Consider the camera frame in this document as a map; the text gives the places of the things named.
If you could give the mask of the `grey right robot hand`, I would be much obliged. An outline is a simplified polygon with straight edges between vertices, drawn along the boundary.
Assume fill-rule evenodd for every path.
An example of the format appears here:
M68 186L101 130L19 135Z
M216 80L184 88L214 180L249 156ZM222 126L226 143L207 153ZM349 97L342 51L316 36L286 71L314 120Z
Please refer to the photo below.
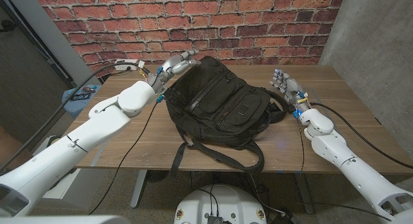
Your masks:
M270 84L284 95L284 99L289 105L294 107L292 114L295 118L299 118L303 112L310 109L308 94L303 91L295 79L280 69L275 69L272 79L273 82Z

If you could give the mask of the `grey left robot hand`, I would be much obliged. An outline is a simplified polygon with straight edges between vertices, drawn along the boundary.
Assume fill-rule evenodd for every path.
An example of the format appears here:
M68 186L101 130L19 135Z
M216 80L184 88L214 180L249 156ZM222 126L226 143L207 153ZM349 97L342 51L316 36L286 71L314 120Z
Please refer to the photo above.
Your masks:
M198 53L198 50L189 50L170 57L157 69L155 74L149 73L148 84L156 94L160 94L165 88L164 84L174 75L183 74L190 67L201 64L199 60L192 59Z

